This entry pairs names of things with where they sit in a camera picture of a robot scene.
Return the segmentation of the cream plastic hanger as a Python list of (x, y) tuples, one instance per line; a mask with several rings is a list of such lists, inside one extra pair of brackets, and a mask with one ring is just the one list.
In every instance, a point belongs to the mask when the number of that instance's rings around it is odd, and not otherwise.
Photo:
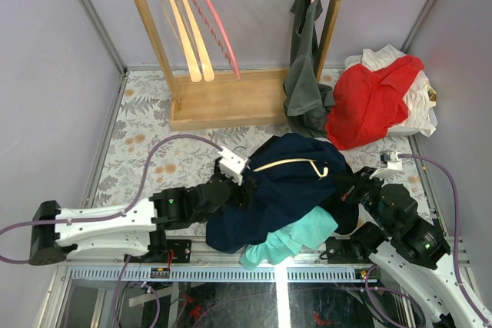
[(267, 169), (271, 169), (273, 167), (278, 167), (281, 165), (286, 165), (286, 164), (296, 164), (296, 163), (308, 163), (311, 165), (312, 169), (314, 170), (315, 174), (319, 178), (326, 177), (329, 173), (329, 169), (327, 166), (323, 167), (323, 171), (320, 171), (316, 165), (317, 161), (312, 160), (312, 159), (307, 159), (307, 158), (292, 158), (292, 159), (284, 159), (284, 160), (279, 160), (279, 161), (274, 161), (268, 164), (264, 164), (260, 167), (257, 167), (255, 169), (252, 169), (253, 172), (259, 172), (259, 171), (265, 171)]

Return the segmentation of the navy blue t-shirt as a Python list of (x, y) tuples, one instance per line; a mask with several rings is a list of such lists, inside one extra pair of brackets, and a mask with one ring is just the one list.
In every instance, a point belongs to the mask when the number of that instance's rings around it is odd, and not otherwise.
[[(323, 171), (319, 178), (308, 163), (286, 164), (265, 171), (252, 169), (274, 161), (307, 158), (316, 160)], [(317, 205), (336, 193), (334, 177), (350, 173), (344, 155), (331, 143), (299, 134), (273, 136), (252, 155), (244, 177), (258, 183), (253, 203), (247, 210), (227, 206), (206, 224), (206, 244), (223, 253), (234, 253), (247, 244), (263, 243), (274, 232), (300, 220)]]

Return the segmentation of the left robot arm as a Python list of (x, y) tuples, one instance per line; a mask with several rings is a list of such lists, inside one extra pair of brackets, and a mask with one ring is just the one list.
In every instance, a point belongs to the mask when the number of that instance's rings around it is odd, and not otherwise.
[(70, 261), (122, 260), (162, 262), (168, 253), (166, 233), (203, 224), (228, 205), (249, 208), (258, 185), (223, 174), (195, 187), (166, 189), (133, 207), (70, 209), (57, 201), (41, 203), (33, 217), (28, 264), (45, 266)]

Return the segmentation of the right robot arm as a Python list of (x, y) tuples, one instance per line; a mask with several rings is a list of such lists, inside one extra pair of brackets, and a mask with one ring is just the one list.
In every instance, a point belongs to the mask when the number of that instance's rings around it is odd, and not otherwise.
[(455, 264), (455, 250), (443, 231), (417, 212), (417, 202), (402, 184), (385, 184), (365, 167), (334, 175), (328, 212), (347, 231), (359, 210), (370, 220), (351, 235), (327, 242), (330, 262), (372, 263), (389, 274), (423, 316), (425, 326), (489, 327), (485, 307)]

